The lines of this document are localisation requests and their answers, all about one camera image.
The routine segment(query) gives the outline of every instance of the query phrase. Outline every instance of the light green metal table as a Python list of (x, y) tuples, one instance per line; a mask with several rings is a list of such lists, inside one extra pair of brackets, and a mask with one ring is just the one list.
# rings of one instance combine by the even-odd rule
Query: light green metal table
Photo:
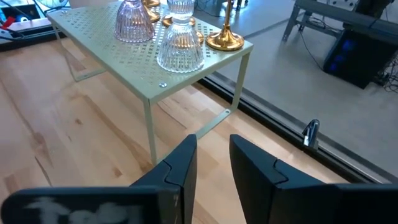
[[(87, 51), (103, 67), (103, 69), (78, 77), (74, 74), (66, 56), (66, 50), (64, 49), (65, 59), (76, 82), (107, 70), (142, 100), (146, 117), (150, 156), (152, 163), (156, 164), (159, 158), (157, 157), (155, 148), (151, 106), (242, 57), (232, 105), (197, 131), (197, 137), (203, 137), (237, 109), (249, 61), (249, 54), (253, 49), (253, 45), (245, 41), (244, 47), (241, 50), (222, 52), (213, 50), (207, 47), (206, 44), (203, 44), (202, 51), (205, 64), (202, 69), (183, 74), (168, 72), (162, 69), (156, 62), (156, 56), (159, 53), (160, 43), (166, 28), (159, 21), (153, 25), (156, 33), (152, 40), (139, 44), (120, 42), (113, 36), (114, 23), (119, 5), (120, 2), (112, 2), (106, 6), (57, 11), (47, 16), (55, 29), (59, 41), (58, 32), (62, 31), (79, 48)], [(161, 17), (168, 14), (168, 9), (165, 6), (152, 8), (152, 10), (159, 12)], [(199, 19), (196, 19), (196, 21), (195, 28), (205, 36), (210, 32), (220, 30)]]

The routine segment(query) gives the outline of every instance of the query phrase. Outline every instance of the red object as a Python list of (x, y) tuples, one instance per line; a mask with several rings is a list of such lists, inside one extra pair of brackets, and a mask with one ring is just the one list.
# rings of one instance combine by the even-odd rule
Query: red object
[(8, 17), (7, 20), (4, 22), (4, 24), (0, 27), (2, 29), (7, 29), (8, 27), (11, 26), (15, 22), (15, 19), (13, 17)]

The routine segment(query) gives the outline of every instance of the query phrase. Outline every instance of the perforated tabletop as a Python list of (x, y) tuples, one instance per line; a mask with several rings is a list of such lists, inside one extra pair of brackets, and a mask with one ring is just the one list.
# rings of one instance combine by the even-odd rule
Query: perforated tabletop
[[(114, 38), (114, 23), (119, 6), (120, 2), (112, 2), (106, 6), (57, 11), (48, 14), (48, 19), (142, 100), (159, 101), (242, 57), (253, 47), (245, 41), (241, 50), (222, 52), (213, 50), (204, 43), (202, 51), (205, 64), (202, 69), (190, 73), (168, 72), (156, 62), (166, 27), (161, 21), (154, 23), (155, 36), (147, 42), (120, 42)], [(159, 12), (161, 17), (169, 13), (167, 6), (163, 5), (152, 10)], [(195, 28), (205, 37), (210, 32), (220, 30), (199, 19), (196, 19)], [(167, 86), (160, 87), (160, 83), (166, 83)]]

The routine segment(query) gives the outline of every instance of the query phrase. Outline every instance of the black computer tower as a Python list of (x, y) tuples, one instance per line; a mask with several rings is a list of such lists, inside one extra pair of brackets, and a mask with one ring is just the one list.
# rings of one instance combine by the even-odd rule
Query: black computer tower
[(344, 30), (331, 48), (323, 70), (365, 88), (390, 62), (397, 50), (397, 45)]

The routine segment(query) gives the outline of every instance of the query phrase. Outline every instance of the clear glass jar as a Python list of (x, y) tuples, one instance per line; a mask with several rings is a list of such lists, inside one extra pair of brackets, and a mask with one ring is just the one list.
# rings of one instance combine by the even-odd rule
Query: clear glass jar
[(143, 42), (155, 35), (149, 15), (141, 0), (124, 0), (120, 5), (114, 31), (123, 42)]
[(192, 72), (205, 60), (195, 30), (189, 25), (195, 0), (168, 0), (172, 25), (166, 30), (157, 63), (171, 72)]

